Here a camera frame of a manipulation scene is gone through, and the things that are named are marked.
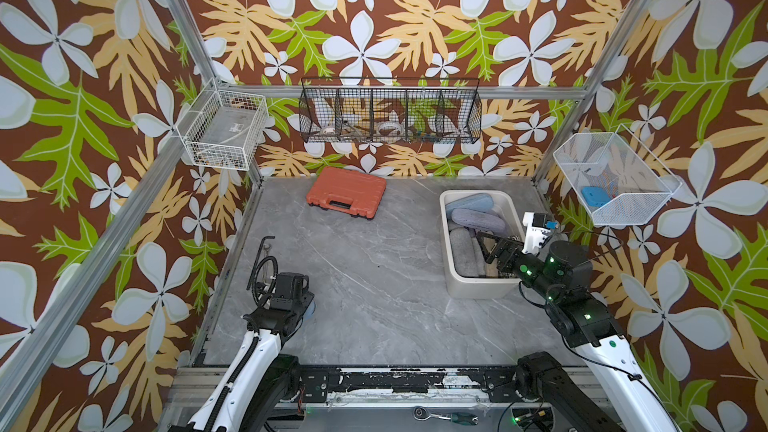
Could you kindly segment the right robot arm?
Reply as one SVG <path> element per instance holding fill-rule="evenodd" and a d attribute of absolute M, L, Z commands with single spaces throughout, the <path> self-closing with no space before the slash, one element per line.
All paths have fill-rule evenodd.
<path fill-rule="evenodd" d="M 548 353 L 533 353 L 516 365 L 517 394 L 548 403 L 578 431 L 676 431 L 678 425 L 637 363 L 618 320 L 589 289 L 593 275 L 587 247 L 556 240 L 557 224 L 545 213 L 528 212 L 523 239 L 480 232 L 485 261 L 520 290 L 540 297 L 542 309 L 568 351 L 583 360 L 618 414 L 613 421 L 565 378 Z"/>

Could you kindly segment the purple glasses case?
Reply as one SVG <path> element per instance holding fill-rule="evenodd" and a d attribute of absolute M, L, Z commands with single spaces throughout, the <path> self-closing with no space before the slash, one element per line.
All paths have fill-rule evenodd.
<path fill-rule="evenodd" d="M 462 227 L 476 231 L 493 234 L 505 234 L 507 232 L 507 223 L 489 212 L 458 208 L 452 211 L 451 220 Z"/>

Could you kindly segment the dark grey glasses case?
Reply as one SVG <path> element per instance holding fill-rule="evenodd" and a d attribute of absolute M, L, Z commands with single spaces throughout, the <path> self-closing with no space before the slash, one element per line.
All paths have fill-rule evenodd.
<path fill-rule="evenodd" d="M 449 232 L 454 269 L 459 276 L 479 278 L 484 275 L 483 256 L 479 244 L 468 229 L 459 227 Z"/>

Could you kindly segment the cream plastic storage box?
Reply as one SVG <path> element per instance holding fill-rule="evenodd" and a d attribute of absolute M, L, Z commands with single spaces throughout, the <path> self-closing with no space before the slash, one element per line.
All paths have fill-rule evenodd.
<path fill-rule="evenodd" d="M 523 225 L 512 198 L 498 190 L 447 190 L 439 197 L 441 244 L 443 252 L 444 275 L 448 294 L 456 299 L 501 299 L 517 287 L 520 279 L 511 278 L 476 278 L 458 274 L 453 260 L 453 248 L 450 243 L 448 204 L 476 194 L 487 194 L 493 201 L 492 211 L 501 216 L 513 235 L 524 236 Z"/>

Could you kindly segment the slate blue glasses case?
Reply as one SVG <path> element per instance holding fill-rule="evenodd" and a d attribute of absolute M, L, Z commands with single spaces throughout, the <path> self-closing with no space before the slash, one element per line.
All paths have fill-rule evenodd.
<path fill-rule="evenodd" d="M 312 315 L 314 314 L 314 312 L 315 312 L 315 309 L 316 309 L 316 304 L 315 304 L 315 302 L 314 302 L 314 301 L 312 301 L 312 302 L 309 304 L 309 306 L 307 307 L 307 309 L 305 310 L 305 312 L 304 312 L 304 314 L 303 314 L 303 316 L 302 316 L 302 319 L 303 319 L 304 321 L 307 321 L 307 320 L 309 320 L 309 319 L 312 317 Z"/>

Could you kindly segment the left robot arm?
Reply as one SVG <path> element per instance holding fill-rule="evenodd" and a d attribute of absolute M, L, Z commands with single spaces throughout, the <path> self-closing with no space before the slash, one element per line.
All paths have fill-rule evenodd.
<path fill-rule="evenodd" d="M 275 406 L 299 392 L 299 360 L 282 349 L 314 311 L 309 277 L 281 272 L 268 255 L 253 267 L 247 289 L 256 308 L 243 316 L 235 359 L 187 424 L 171 431 L 260 431 Z"/>

